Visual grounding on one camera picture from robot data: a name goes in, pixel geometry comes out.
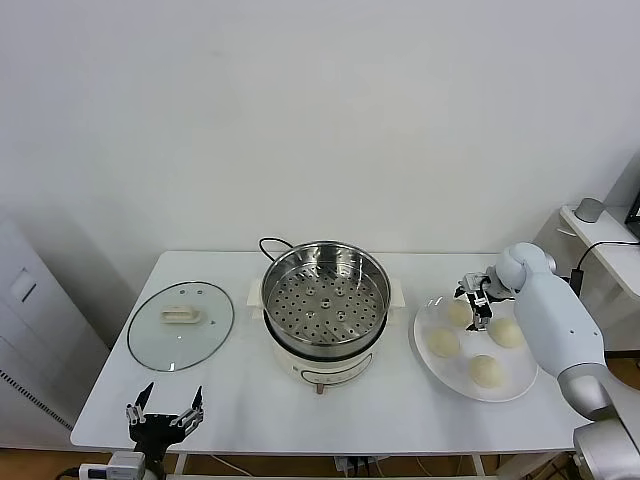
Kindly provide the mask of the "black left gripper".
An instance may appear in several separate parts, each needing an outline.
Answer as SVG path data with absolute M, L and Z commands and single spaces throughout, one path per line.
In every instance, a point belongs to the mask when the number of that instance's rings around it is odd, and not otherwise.
M 133 404 L 126 406 L 125 414 L 129 424 L 130 439 L 134 450 L 141 452 L 145 460 L 161 463 L 172 445 L 182 443 L 203 421 L 204 408 L 202 387 L 199 387 L 191 407 L 179 416 L 167 414 L 145 414 L 144 408 L 150 398 L 154 382 L 142 390 Z

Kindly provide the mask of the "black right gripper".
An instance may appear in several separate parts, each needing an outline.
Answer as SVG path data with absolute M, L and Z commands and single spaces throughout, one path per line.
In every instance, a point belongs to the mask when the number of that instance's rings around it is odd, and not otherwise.
M 466 294 L 466 291 L 458 286 L 453 297 L 459 298 Z M 472 323 L 467 327 L 468 331 L 486 331 L 492 318 L 490 303 L 498 303 L 500 297 L 495 295 L 495 291 L 490 284 L 482 284 L 480 287 L 467 291 L 467 299 L 472 311 Z

